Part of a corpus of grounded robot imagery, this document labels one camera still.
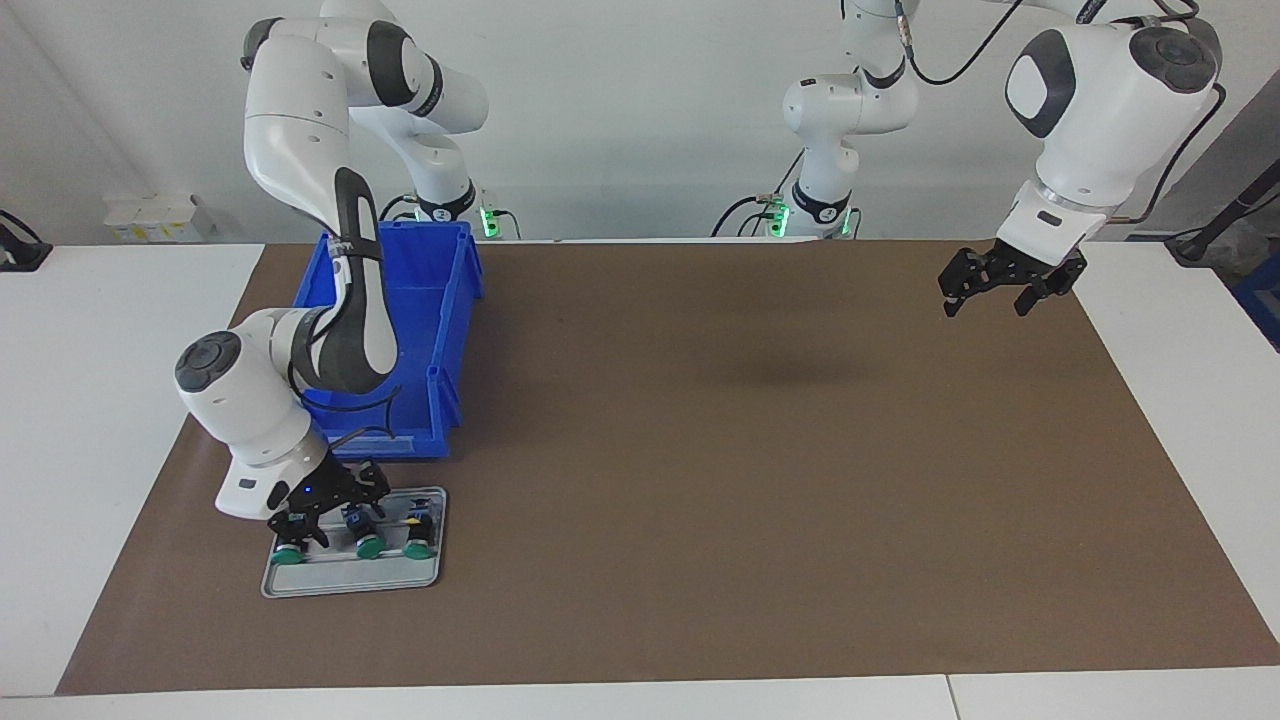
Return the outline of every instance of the brown table mat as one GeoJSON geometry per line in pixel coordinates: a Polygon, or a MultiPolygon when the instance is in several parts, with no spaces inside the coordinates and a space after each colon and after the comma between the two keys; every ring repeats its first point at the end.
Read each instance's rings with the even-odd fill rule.
{"type": "Polygon", "coordinates": [[[454,455],[389,466],[440,582],[264,600],[188,420],[59,692],[1280,664],[1078,302],[947,320],[955,247],[486,246],[454,455]]]}

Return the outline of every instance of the black cable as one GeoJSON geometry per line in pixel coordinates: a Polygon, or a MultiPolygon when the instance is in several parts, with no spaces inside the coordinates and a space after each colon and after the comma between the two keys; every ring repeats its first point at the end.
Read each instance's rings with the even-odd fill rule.
{"type": "MultiPolygon", "coordinates": [[[[352,290],[353,290],[352,286],[348,283],[347,288],[346,288],[346,292],[343,292],[343,295],[342,295],[342,305],[339,305],[338,310],[333,314],[333,319],[330,319],[325,324],[325,327],[320,328],[319,332],[316,332],[314,336],[311,336],[310,338],[307,338],[307,341],[306,341],[306,343],[303,346],[307,352],[311,352],[311,348],[315,346],[315,343],[320,342],[320,338],[323,338],[324,336],[326,336],[329,333],[329,331],[332,331],[334,328],[334,325],[337,325],[338,322],[342,320],[342,316],[346,315],[347,309],[351,306],[352,290]]],[[[388,395],[387,397],[384,397],[383,400],[379,400],[376,402],[371,402],[369,405],[361,405],[361,406],[357,406],[357,407],[339,407],[339,406],[335,406],[335,405],[325,405],[323,402],[316,402],[315,400],[311,400],[310,397],[307,397],[302,392],[302,389],[298,388],[297,379],[293,377],[294,373],[296,373],[296,368],[297,366],[293,364],[293,357],[289,357],[289,363],[285,366],[285,379],[289,383],[289,389],[293,391],[293,395],[296,395],[298,397],[298,400],[302,401],[303,405],[308,405],[311,407],[315,407],[316,410],[324,410],[326,413],[364,413],[365,410],[372,410],[374,407],[378,407],[379,405],[387,404],[387,425],[388,425],[388,429],[390,428],[390,404],[396,398],[396,396],[399,395],[399,391],[401,391],[399,386],[397,386],[394,389],[392,389],[390,395],[388,395]]],[[[396,437],[394,433],[388,432],[388,434],[390,434],[392,437],[396,437]]]]}
{"type": "Polygon", "coordinates": [[[768,220],[772,217],[773,217],[773,213],[759,213],[759,214],[755,214],[755,215],[750,215],[749,218],[746,218],[745,220],[742,220],[742,225],[737,228],[737,237],[755,237],[755,231],[754,229],[751,231],[750,236],[742,234],[742,233],[746,232],[746,223],[750,223],[751,220],[755,220],[755,227],[759,228],[762,220],[768,220]]]}
{"type": "Polygon", "coordinates": [[[1164,192],[1165,183],[1169,182],[1169,176],[1174,173],[1174,168],[1178,165],[1178,160],[1183,158],[1183,152],[1185,152],[1187,149],[1190,146],[1192,141],[1196,140],[1196,136],[1198,136],[1201,131],[1204,129],[1204,126],[1207,126],[1210,120],[1213,119],[1213,115],[1216,115],[1217,111],[1221,110],[1222,105],[1226,102],[1226,88],[1222,87],[1221,83],[1215,82],[1213,91],[1217,92],[1217,102],[1215,102],[1213,108],[1208,111],[1208,114],[1206,114],[1204,118],[1201,119],[1199,124],[1196,126],[1196,129],[1193,129],[1192,133],[1188,135],[1185,140],[1183,140],[1183,143],[1178,146],[1178,150],[1174,152],[1174,156],[1169,159],[1169,165],[1165,167],[1165,172],[1160,176],[1160,182],[1156,183],[1156,190],[1152,191],[1151,193],[1151,201],[1147,202],[1147,209],[1143,210],[1142,215],[1138,215],[1137,218],[1111,218],[1110,220],[1107,220],[1108,225],[1138,225],[1146,223],[1147,219],[1151,218],[1151,213],[1156,209],[1156,204],[1160,202],[1160,193],[1164,192]]]}
{"type": "MultiPolygon", "coordinates": [[[[982,45],[979,45],[978,50],[975,50],[973,56],[969,58],[969,61],[961,65],[960,69],[956,70],[955,74],[952,74],[951,77],[946,79],[934,79],[924,74],[924,70],[922,70],[920,65],[918,65],[915,61],[915,47],[913,45],[906,45],[905,46],[906,59],[911,63],[911,69],[915,70],[915,74],[919,76],[922,81],[933,86],[951,85],[952,82],[960,79],[960,76],[969,72],[969,68],[972,68],[973,64],[978,61],[978,58],[980,58],[982,54],[987,51],[987,46],[991,45],[991,41],[996,40],[996,36],[1000,35],[1001,29],[1004,29],[1005,24],[1009,22],[1009,18],[1014,17],[1014,12],[1018,10],[1018,8],[1023,4],[1023,1],[1024,0],[1014,0],[1012,4],[1009,5],[1009,10],[1005,12],[1005,17],[1000,18],[1000,22],[996,23],[996,27],[993,27],[991,29],[991,33],[987,35],[987,40],[982,41],[982,45]]],[[[900,18],[906,17],[906,12],[902,9],[902,0],[895,0],[893,9],[900,18]]]]}
{"type": "MultiPolygon", "coordinates": [[[[1197,3],[1196,0],[1179,0],[1183,5],[1187,5],[1188,8],[1190,8],[1190,10],[1187,12],[1187,13],[1175,13],[1174,9],[1170,8],[1167,3],[1165,3],[1165,0],[1155,0],[1155,1],[1156,1],[1157,5],[1160,5],[1161,10],[1164,10],[1165,13],[1169,13],[1166,15],[1161,15],[1161,17],[1156,18],[1156,20],[1161,22],[1161,23],[1175,23],[1175,22],[1181,22],[1181,20],[1189,20],[1189,19],[1196,18],[1196,17],[1199,15],[1199,3],[1197,3]]],[[[1117,22],[1117,23],[1134,23],[1134,24],[1139,24],[1140,26],[1140,24],[1146,24],[1147,20],[1144,18],[1133,17],[1133,18],[1120,18],[1120,19],[1114,20],[1114,22],[1117,22]]]]}
{"type": "Polygon", "coordinates": [[[40,242],[40,243],[45,242],[45,241],[40,240],[40,236],[36,234],[36,231],[31,229],[31,225],[28,225],[27,223],[22,222],[20,219],[18,219],[13,213],[9,213],[8,210],[0,210],[0,218],[4,218],[6,220],[9,220],[10,223],[13,223],[14,227],[17,227],[22,232],[29,234],[31,238],[35,240],[36,242],[40,242]]]}
{"type": "Polygon", "coordinates": [[[365,425],[364,428],[351,430],[349,433],[342,436],[340,438],[330,442],[329,450],[338,450],[339,447],[347,445],[348,442],[356,439],[357,437],[367,436],[369,433],[385,433],[392,439],[396,439],[396,436],[388,432],[388,428],[384,428],[381,425],[365,425]]]}
{"type": "Polygon", "coordinates": [[[289,389],[293,391],[293,395],[296,395],[297,398],[298,398],[298,401],[302,402],[302,405],[306,406],[306,407],[311,407],[314,410],[323,410],[325,413],[364,413],[366,410],[372,410],[372,409],[379,407],[379,406],[385,406],[387,407],[385,413],[383,414],[383,423],[384,423],[384,425],[381,425],[381,427],[369,425],[369,427],[361,428],[360,430],[356,430],[353,433],[349,433],[347,437],[340,438],[337,443],[330,445],[330,448],[342,447],[343,445],[347,445],[352,439],[356,439],[357,437],[360,437],[360,436],[362,436],[362,434],[365,434],[367,432],[372,432],[372,430],[383,432],[383,433],[387,434],[387,437],[390,437],[390,438],[396,437],[396,430],[392,429],[392,404],[396,401],[396,396],[398,396],[401,393],[401,389],[403,389],[403,386],[396,386],[394,388],[392,388],[390,393],[387,395],[387,397],[384,397],[384,398],[381,398],[381,400],[379,400],[376,402],[370,402],[370,404],[366,404],[366,405],[357,405],[355,407],[349,407],[349,406],[344,407],[344,406],[338,406],[338,405],[325,405],[324,402],[317,402],[315,400],[311,400],[310,397],[306,396],[306,393],[303,393],[298,388],[297,379],[294,379],[293,374],[294,374],[294,365],[293,365],[293,359],[291,357],[289,359],[289,365],[288,365],[285,379],[289,383],[289,389]]]}
{"type": "Polygon", "coordinates": [[[390,215],[390,214],[392,214],[392,210],[393,210],[393,209],[394,209],[394,208],[396,208],[397,205],[399,205],[401,202],[413,202],[415,200],[417,200],[417,199],[416,199],[416,197],[413,197],[412,195],[399,195],[399,196],[397,196],[396,199],[393,199],[393,200],[392,200],[390,202],[388,202],[388,204],[387,204],[387,205],[385,205],[385,206],[383,208],[383,211],[381,211],[381,213],[379,213],[379,214],[378,214],[378,222],[383,222],[383,220],[385,220],[385,219],[387,219],[387,215],[390,215]]]}
{"type": "Polygon", "coordinates": [[[516,240],[525,240],[525,233],[520,232],[520,218],[515,213],[511,210],[494,210],[493,215],[495,218],[511,218],[512,224],[516,225],[516,240]]]}
{"type": "Polygon", "coordinates": [[[716,228],[712,231],[710,237],[718,237],[719,236],[719,231],[721,231],[722,227],[724,227],[724,223],[728,220],[728,217],[732,215],[733,211],[737,210],[739,208],[741,208],[744,205],[750,205],[751,202],[760,202],[760,200],[756,196],[754,196],[754,195],[749,195],[749,196],[739,200],[737,202],[730,205],[728,210],[724,210],[724,214],[721,215],[719,222],[716,223],[716,228]]]}
{"type": "MultiPolygon", "coordinates": [[[[787,184],[787,179],[791,177],[791,173],[796,172],[796,165],[800,164],[800,159],[801,158],[804,158],[804,147],[800,149],[800,152],[796,152],[796,159],[791,160],[791,167],[787,168],[786,174],[783,174],[782,179],[778,181],[778,187],[773,188],[773,195],[778,195],[778,193],[782,192],[782,186],[787,184]]],[[[760,232],[760,220],[759,219],[756,219],[755,227],[751,228],[751,237],[755,237],[755,233],[758,233],[758,232],[760,232]]]]}

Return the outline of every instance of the black stand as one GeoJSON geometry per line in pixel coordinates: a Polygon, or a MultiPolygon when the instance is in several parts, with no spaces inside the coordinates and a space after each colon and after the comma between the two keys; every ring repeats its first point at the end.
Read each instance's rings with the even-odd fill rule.
{"type": "Polygon", "coordinates": [[[1236,220],[1243,218],[1249,210],[1257,205],[1262,197],[1275,186],[1280,184],[1280,160],[1276,160],[1267,168],[1258,179],[1253,181],[1249,187],[1240,193],[1239,197],[1231,201],[1225,210],[1217,214],[1216,218],[1210,220],[1204,229],[1196,233],[1194,237],[1185,241],[1170,240],[1165,245],[1169,251],[1174,254],[1174,259],[1178,260],[1180,265],[1193,266],[1204,259],[1204,252],[1208,250],[1210,245],[1221,236],[1226,228],[1231,227],[1236,220]]]}

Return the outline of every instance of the small bottle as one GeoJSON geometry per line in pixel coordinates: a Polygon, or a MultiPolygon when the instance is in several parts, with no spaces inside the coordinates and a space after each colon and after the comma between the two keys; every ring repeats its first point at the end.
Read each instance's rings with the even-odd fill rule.
{"type": "Polygon", "coordinates": [[[435,518],[431,516],[430,500],[415,500],[413,507],[404,518],[408,525],[408,542],[404,543],[404,557],[411,560],[430,560],[436,552],[435,518]]]}
{"type": "Polygon", "coordinates": [[[283,518],[283,527],[276,529],[275,550],[271,551],[271,565],[297,565],[306,559],[307,516],[291,512],[283,518]]]}
{"type": "Polygon", "coordinates": [[[342,519],[347,523],[347,529],[356,537],[356,555],[364,560],[372,560],[381,553],[387,543],[378,537],[378,528],[367,512],[355,505],[342,509],[342,519]]]}

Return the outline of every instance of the white wall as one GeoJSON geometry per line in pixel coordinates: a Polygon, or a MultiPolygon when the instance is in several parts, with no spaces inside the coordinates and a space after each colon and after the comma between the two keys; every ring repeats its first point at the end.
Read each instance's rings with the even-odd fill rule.
{"type": "MultiPolygon", "coordinates": [[[[486,85],[489,124],[460,140],[472,174],[529,236],[698,236],[722,209],[772,190],[799,149],[781,118],[795,79],[849,67],[836,0],[387,0],[420,45],[486,85]]],[[[243,169],[250,24],[307,15],[319,0],[0,0],[152,190],[193,192],[227,240],[308,241],[312,227],[243,169]]],[[[1280,67],[1274,0],[1203,0],[1224,37],[1231,99],[1206,140],[1280,67]]],[[[1002,6],[933,0],[915,23],[922,64],[956,67],[1002,6]]],[[[929,88],[918,122],[859,140],[855,204],[868,237],[987,237],[1030,172],[1038,142],[1002,81],[1060,17],[1020,10],[960,83],[929,88]]],[[[0,46],[0,205],[55,241],[106,242],[97,196],[118,181],[0,46]]],[[[1197,151],[1206,142],[1198,143],[1197,151]]],[[[379,197],[408,188],[394,155],[357,131],[357,167],[379,197]]]]}

